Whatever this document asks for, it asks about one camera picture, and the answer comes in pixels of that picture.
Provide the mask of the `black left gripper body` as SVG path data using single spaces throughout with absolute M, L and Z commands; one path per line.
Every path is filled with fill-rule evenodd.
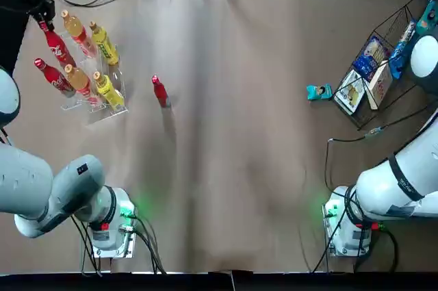
M 1 68 L 13 74 L 29 14 L 42 0 L 1 0 Z

